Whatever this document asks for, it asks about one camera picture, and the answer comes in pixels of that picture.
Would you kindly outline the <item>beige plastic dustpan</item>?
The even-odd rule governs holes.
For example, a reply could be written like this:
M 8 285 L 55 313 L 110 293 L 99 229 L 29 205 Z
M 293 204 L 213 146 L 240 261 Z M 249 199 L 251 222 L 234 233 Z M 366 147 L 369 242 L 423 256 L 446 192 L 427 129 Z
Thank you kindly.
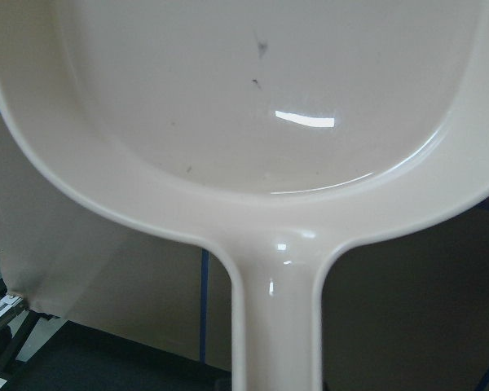
M 489 195 L 489 1 L 0 1 L 0 113 L 66 196 L 225 266 L 233 389 L 319 390 L 333 263 Z

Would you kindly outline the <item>aluminium frame table leg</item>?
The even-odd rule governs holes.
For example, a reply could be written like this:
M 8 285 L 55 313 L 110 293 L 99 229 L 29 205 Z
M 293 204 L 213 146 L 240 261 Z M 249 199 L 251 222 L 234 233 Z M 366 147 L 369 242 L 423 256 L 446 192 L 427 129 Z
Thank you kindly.
M 38 313 L 23 298 L 11 296 L 0 278 L 0 369 L 4 371 L 16 358 L 41 319 L 57 316 Z

